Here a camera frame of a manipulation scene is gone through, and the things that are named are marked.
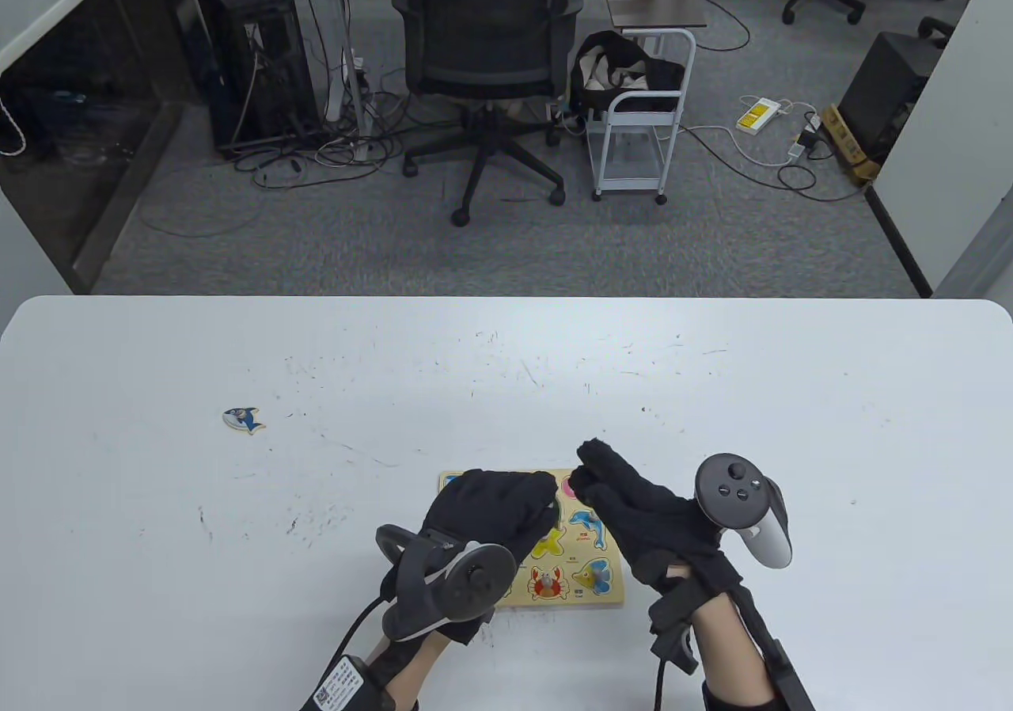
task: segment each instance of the dolphin puzzle piece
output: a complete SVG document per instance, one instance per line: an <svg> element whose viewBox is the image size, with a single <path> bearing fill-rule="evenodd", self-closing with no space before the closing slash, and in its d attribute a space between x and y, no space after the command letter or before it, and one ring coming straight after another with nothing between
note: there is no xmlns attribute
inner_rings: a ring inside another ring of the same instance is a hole
<svg viewBox="0 0 1013 711"><path fill-rule="evenodd" d="M256 422L258 412L260 412L258 408L232 408L222 413L222 420L237 431L252 434L264 427L262 422Z"/></svg>
<svg viewBox="0 0 1013 711"><path fill-rule="evenodd" d="M576 524L590 532L595 533L595 547L599 550L604 550L605 545L605 526L602 524L602 520L598 519L592 510L576 510L573 516L570 517L570 524Z"/></svg>
<svg viewBox="0 0 1013 711"><path fill-rule="evenodd" d="M577 584L599 597L612 591L612 566L607 558L588 561L583 568L571 576Z"/></svg>

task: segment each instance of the forearm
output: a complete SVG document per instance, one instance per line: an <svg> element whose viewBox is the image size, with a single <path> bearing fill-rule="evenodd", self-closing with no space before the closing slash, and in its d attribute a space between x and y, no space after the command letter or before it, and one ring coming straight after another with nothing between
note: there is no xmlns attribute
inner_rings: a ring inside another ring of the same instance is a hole
<svg viewBox="0 0 1013 711"><path fill-rule="evenodd" d="M684 566L670 566L669 576L687 577ZM762 706L774 700L767 668L727 595L699 607L692 617L707 688L733 706Z"/></svg>
<svg viewBox="0 0 1013 711"><path fill-rule="evenodd" d="M387 639L384 638L373 650L373 653L367 659L367 663L372 663L376 660L388 644ZM390 681L387 685L387 693L394 700L396 711L410 711L418 699L418 692L421 690L422 683L425 682L425 678L433 670L437 659L449 644L450 640L442 635L441 632L431 632L423 639L418 652L415 653L411 662Z"/></svg>

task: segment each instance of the computer tower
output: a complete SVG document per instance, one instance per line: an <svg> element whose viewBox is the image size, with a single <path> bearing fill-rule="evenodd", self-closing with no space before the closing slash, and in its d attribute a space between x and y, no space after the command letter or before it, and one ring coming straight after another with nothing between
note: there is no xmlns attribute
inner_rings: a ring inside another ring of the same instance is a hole
<svg viewBox="0 0 1013 711"><path fill-rule="evenodd" d="M879 33L838 110L870 160L882 163L939 60L932 42Z"/></svg>
<svg viewBox="0 0 1013 711"><path fill-rule="evenodd" d="M295 1L199 2L221 75L222 89L209 96L216 105L216 146L225 151L317 133L320 117Z"/></svg>

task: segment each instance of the black glove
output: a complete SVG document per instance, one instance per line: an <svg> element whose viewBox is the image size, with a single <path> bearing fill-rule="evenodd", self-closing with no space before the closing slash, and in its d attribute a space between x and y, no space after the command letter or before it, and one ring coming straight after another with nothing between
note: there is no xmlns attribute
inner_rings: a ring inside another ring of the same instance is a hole
<svg viewBox="0 0 1013 711"><path fill-rule="evenodd" d="M502 545L520 565L535 545L559 522L556 480L550 473L480 471L453 479L430 506L422 530L436 530L461 542ZM380 585L387 600L394 596L395 566ZM467 645L483 619L445 624L439 631Z"/></svg>
<svg viewBox="0 0 1013 711"><path fill-rule="evenodd" d="M718 547L720 530L695 500L651 484L600 440L586 442L576 454L583 465L570 474L570 487L608 527L639 581L669 591L679 581L667 578L674 563L689 564L711 595L742 581Z"/></svg>

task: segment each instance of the white metal cart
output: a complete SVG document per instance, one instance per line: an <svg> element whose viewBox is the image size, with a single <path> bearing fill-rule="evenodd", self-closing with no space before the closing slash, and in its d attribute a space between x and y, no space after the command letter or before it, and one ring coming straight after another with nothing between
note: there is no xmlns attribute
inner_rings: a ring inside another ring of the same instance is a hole
<svg viewBox="0 0 1013 711"><path fill-rule="evenodd" d="M640 46L651 57L672 59L666 56L671 45L671 38L685 38L688 50L686 71L678 91L626 91L612 100L609 109L604 114L590 110L585 118L587 129L588 153L591 158L592 174L595 178L595 190L592 198L601 201L602 190L648 190L655 189L654 202L665 205L668 198L665 194L665 184L672 167L672 155L676 147L676 137L679 133L679 122L686 106L686 93L693 74L693 62L696 59L696 38L690 30L684 27L626 27L621 30L624 36L636 38ZM622 103L629 99L664 98L676 99L676 107L669 112L624 112ZM663 138L658 129L668 133ZM628 143L636 136L644 136L646 143ZM646 151L646 157L636 151ZM608 169L618 169L618 175L608 175Z"/></svg>

